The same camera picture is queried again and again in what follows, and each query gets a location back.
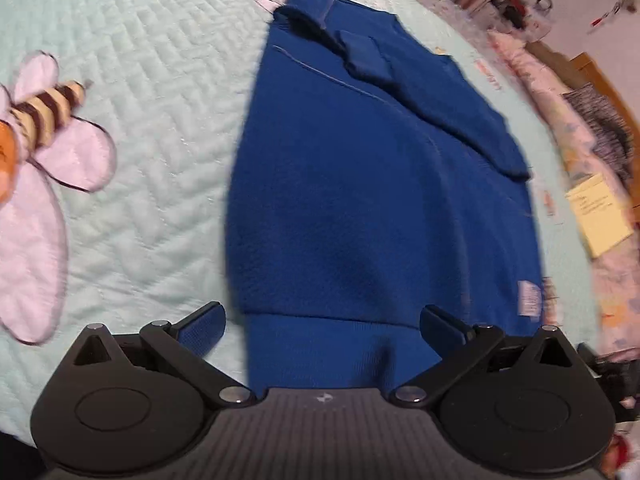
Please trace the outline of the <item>blue knit sweater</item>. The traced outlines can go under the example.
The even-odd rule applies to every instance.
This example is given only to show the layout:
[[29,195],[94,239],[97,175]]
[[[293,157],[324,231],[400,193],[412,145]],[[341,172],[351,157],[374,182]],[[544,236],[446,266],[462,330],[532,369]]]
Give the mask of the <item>blue knit sweater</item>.
[[427,306],[535,333],[528,179],[502,116],[395,15],[284,0],[228,195],[250,388],[393,389],[438,360]]

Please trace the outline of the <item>floral pink pillow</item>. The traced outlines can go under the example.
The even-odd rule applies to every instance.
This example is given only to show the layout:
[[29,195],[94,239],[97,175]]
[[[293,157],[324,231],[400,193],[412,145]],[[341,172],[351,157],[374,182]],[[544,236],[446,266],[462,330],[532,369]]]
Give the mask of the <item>floral pink pillow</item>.
[[497,52],[520,78],[539,114],[550,127],[567,173],[570,189],[602,174],[628,214],[634,234],[599,258],[591,256],[591,273],[598,305],[598,352],[639,349],[639,229],[634,226],[630,197],[615,172],[593,153],[596,138],[563,98],[570,92],[547,65],[531,55],[523,41],[491,30]]

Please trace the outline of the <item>yellow paper sheet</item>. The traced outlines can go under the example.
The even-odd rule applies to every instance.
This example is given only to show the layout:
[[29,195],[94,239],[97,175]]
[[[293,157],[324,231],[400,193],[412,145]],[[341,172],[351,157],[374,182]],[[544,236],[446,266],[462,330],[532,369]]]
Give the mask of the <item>yellow paper sheet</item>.
[[599,258],[634,234],[622,202],[602,174],[583,180],[566,193],[592,258]]

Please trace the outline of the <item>dark patterned garment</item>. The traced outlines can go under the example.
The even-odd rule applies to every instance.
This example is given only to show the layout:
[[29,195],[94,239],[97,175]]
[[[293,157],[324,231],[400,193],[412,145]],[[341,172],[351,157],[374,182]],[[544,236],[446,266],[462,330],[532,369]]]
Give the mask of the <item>dark patterned garment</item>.
[[634,136],[625,119],[611,100],[601,94],[593,84],[585,84],[563,98],[574,108],[590,128],[596,144],[593,153],[616,174],[627,192],[631,190]]

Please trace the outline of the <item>bee pattern quilted bedspread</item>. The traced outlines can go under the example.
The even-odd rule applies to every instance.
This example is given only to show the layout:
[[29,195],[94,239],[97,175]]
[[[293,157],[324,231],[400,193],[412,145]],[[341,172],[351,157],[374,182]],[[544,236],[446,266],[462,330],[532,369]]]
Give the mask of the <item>bee pattern quilted bedspread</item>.
[[[504,117],[533,171],[544,272],[575,344],[599,340],[589,258],[553,136],[484,32],[449,0],[354,0],[398,16],[448,54]],[[81,114],[113,138],[104,190],[56,188],[68,278],[58,328],[40,346],[1,338],[1,428],[29,439],[38,394],[79,331],[129,332],[227,298],[224,196],[269,15],[258,0],[1,0],[1,79],[27,55],[91,82]]]

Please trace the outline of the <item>olive brown pillow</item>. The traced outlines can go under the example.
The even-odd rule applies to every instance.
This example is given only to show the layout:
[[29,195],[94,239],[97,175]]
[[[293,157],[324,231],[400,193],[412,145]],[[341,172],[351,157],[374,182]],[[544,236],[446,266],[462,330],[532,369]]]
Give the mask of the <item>olive brown pillow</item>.
[[528,42],[525,47],[537,60],[547,65],[568,88],[577,90],[588,84],[586,76],[564,54],[552,50],[542,41]]

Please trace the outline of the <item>wooden headboard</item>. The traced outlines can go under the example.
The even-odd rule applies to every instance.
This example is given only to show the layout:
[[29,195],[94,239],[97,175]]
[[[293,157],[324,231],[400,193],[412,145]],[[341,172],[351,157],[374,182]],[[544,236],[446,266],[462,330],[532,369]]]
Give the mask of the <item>wooden headboard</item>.
[[578,72],[581,72],[594,85],[594,88],[610,99],[629,127],[634,140],[638,140],[639,125],[634,114],[632,114],[632,111],[627,106],[620,92],[617,91],[612,81],[610,81],[610,78],[600,69],[596,61],[589,54],[582,52],[572,58],[570,62]]

